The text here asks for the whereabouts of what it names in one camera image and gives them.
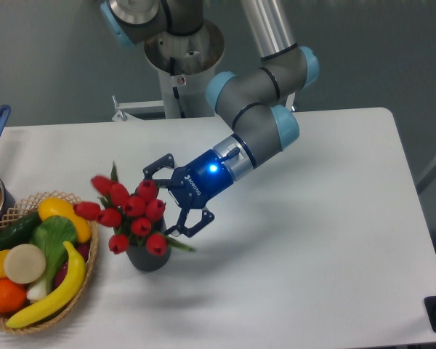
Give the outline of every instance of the cucumber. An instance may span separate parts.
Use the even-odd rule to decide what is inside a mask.
[[[27,244],[33,230],[42,223],[38,212],[23,216],[0,231],[0,251]]]

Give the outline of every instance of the white table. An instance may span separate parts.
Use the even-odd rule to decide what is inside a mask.
[[[209,202],[195,254],[141,274],[100,258],[74,313],[0,348],[358,348],[436,342],[423,299],[436,256],[391,113],[298,113],[301,137]],[[186,164],[231,131],[219,118],[10,127],[0,177],[16,198],[45,190],[96,200],[110,173],[134,190],[165,153]],[[170,175],[162,170],[164,177]],[[176,219],[167,193],[167,223]]]

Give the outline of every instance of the yellow banana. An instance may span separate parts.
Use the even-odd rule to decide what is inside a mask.
[[[18,311],[6,323],[12,329],[20,329],[34,324],[63,308],[79,292],[86,275],[84,258],[76,251],[71,242],[63,242],[68,251],[68,273],[65,279],[44,299]]]

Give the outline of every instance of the fruit basket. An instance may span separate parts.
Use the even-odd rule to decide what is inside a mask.
[[[14,222],[18,218],[30,214],[32,212],[37,211],[39,204],[46,198],[56,197],[61,198],[71,204],[76,204],[81,201],[81,199],[74,194],[63,193],[59,191],[53,191],[51,193],[37,193],[36,195],[30,196],[27,199],[23,199],[20,202],[17,202],[14,207],[8,209],[8,212],[3,216],[0,221],[0,231],[8,226],[11,222]],[[9,334],[31,334],[35,332],[42,331],[44,329],[48,329],[51,326],[54,326],[58,322],[60,322],[64,317],[66,317],[78,304],[81,299],[82,294],[88,287],[88,283],[94,268],[94,263],[97,258],[97,250],[99,244],[99,234],[97,229],[97,223],[89,222],[89,227],[92,233],[92,237],[90,239],[90,249],[89,249],[89,258],[86,261],[86,274],[84,276],[84,281],[79,289],[76,296],[60,311],[55,313],[53,316],[49,318],[45,318],[40,322],[36,322],[30,326],[23,327],[21,329],[12,329],[5,325],[8,318],[0,316],[0,331],[6,332]]]

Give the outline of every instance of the lettuce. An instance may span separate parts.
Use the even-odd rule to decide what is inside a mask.
[[[28,299],[36,302],[45,298],[51,291],[53,279],[68,259],[64,241],[76,244],[77,233],[74,224],[65,217],[51,216],[43,221],[32,233],[30,243],[45,254],[47,266],[44,274],[28,288]]]

